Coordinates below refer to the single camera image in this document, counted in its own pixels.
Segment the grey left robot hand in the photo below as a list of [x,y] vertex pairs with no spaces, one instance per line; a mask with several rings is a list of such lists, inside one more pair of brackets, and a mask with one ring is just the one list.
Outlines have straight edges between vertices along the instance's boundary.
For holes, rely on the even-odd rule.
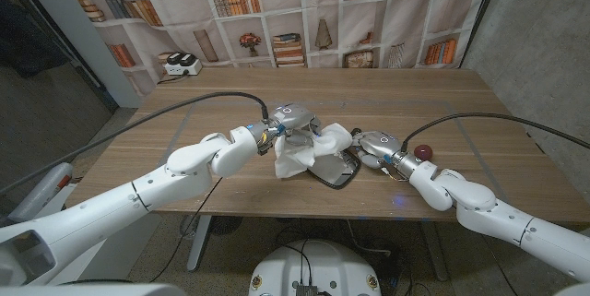
[[311,146],[313,138],[320,135],[321,121],[314,112],[290,103],[277,107],[270,114],[268,130],[294,146]]

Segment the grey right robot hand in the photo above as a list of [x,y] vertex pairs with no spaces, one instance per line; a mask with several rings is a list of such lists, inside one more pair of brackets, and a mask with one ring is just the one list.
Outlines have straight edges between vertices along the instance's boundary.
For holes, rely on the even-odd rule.
[[402,145],[401,142],[379,131],[359,132],[352,137],[352,146],[360,161],[373,169],[381,169],[385,164],[393,164],[393,156]]

